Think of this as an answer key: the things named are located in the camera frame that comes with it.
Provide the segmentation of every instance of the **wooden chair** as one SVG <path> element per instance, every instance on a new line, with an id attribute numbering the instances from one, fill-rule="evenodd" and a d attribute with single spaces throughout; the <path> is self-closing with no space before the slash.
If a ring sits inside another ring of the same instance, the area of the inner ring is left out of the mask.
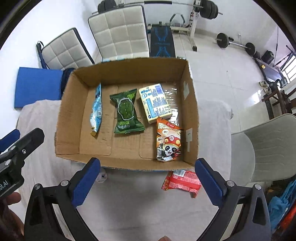
<path id="1" fill-rule="evenodd" d="M 284 90 L 278 90 L 276 89 L 269 95 L 264 95 L 264 98 L 262 99 L 262 102 L 265 102 L 266 108 L 268 111 L 269 119 L 274 118 L 274 114 L 272 111 L 272 107 L 270 104 L 270 98 L 274 98 L 277 101 L 272 104 L 272 106 L 276 106 L 277 104 L 281 107 L 281 113 L 283 114 L 292 114 L 292 108 L 296 107 L 296 98 L 290 100 L 289 97 L 296 92 L 296 88 L 294 88 L 290 93 L 286 94 Z"/>

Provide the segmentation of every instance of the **window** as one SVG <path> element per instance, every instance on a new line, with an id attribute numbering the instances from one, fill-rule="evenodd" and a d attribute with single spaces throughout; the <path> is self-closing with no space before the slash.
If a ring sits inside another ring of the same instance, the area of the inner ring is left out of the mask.
<path id="1" fill-rule="evenodd" d="M 296 78 L 296 57 L 292 58 L 285 64 L 282 69 L 283 75 L 286 77 L 288 83 Z"/>

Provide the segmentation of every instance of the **green snack bag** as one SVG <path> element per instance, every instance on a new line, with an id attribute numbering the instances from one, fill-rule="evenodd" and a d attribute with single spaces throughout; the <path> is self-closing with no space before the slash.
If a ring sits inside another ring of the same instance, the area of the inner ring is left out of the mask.
<path id="1" fill-rule="evenodd" d="M 114 133 L 129 133 L 145 130 L 144 125 L 138 121 L 134 107 L 137 89 L 110 95 L 110 99 L 116 103 L 117 124 Z"/>

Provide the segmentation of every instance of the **human hand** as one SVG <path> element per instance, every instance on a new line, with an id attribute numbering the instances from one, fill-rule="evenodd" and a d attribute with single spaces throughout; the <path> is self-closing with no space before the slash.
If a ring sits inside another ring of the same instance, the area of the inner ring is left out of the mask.
<path id="1" fill-rule="evenodd" d="M 24 224 L 20 218 L 8 208 L 8 205 L 21 200 L 19 193 L 14 192 L 4 200 L 0 200 L 0 237 L 7 241 L 24 240 Z"/>
<path id="2" fill-rule="evenodd" d="M 159 241 L 172 241 L 172 240 L 167 236 L 163 236 Z"/>

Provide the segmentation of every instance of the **red snack package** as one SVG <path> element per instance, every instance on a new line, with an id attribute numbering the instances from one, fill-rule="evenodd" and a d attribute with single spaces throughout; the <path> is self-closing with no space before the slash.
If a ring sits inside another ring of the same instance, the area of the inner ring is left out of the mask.
<path id="1" fill-rule="evenodd" d="M 161 189 L 165 191 L 174 188 L 182 189 L 193 193 L 193 197 L 196 198 L 200 187 L 201 182 L 194 172 L 176 170 L 168 173 Z"/>

